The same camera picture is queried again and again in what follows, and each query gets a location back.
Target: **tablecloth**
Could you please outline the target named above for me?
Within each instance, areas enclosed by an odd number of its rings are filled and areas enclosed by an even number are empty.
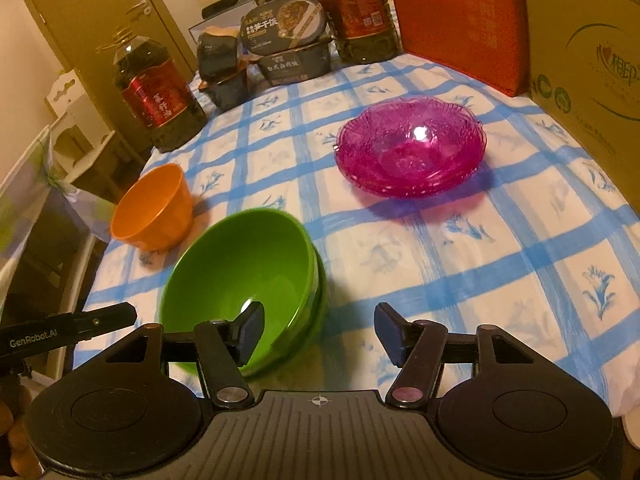
[[[430,95],[464,105],[488,142],[478,172],[421,200],[350,186],[335,165],[340,127],[367,105]],[[136,326],[158,321],[180,255],[216,221],[251,207],[300,219],[326,266],[329,312],[318,344],[254,389],[378,388],[396,374],[372,328],[380,301],[451,332],[496,324],[592,388],[614,414],[640,402],[640,222],[591,157],[529,98],[507,98],[459,72],[403,54],[268,89],[211,119],[174,162],[194,197],[194,227],[168,253],[112,241],[86,310],[129,301]],[[132,329],[82,342],[82,364]],[[199,391],[177,367],[171,375]],[[470,376],[447,365],[442,391]]]

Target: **door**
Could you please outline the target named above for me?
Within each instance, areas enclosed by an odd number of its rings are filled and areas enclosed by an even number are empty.
[[[145,129],[124,104],[113,85],[115,49],[97,53],[113,43],[117,28],[128,25],[134,34],[164,44],[178,70],[189,81],[195,56],[162,0],[26,0],[54,51],[66,68],[74,68],[104,119],[127,137],[138,152],[150,146]]]

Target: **hand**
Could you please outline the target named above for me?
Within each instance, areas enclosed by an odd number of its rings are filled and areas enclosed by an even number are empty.
[[[9,407],[0,401],[0,435],[6,433],[11,447],[11,467],[25,480],[34,480],[42,475],[42,468],[27,440],[24,429],[24,412],[31,403],[31,394],[20,385],[18,394],[20,413],[15,417]]]

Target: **ridged grip surface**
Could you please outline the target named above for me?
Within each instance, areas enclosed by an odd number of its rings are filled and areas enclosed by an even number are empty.
[[[65,476],[49,472],[45,480]],[[377,392],[266,392],[221,413],[187,453],[141,480],[490,480],[451,454],[417,413]],[[596,480],[583,472],[575,480]]]

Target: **orange bag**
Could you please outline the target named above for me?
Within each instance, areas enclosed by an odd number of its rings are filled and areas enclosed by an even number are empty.
[[[514,96],[527,89],[525,0],[394,0],[405,52]]]

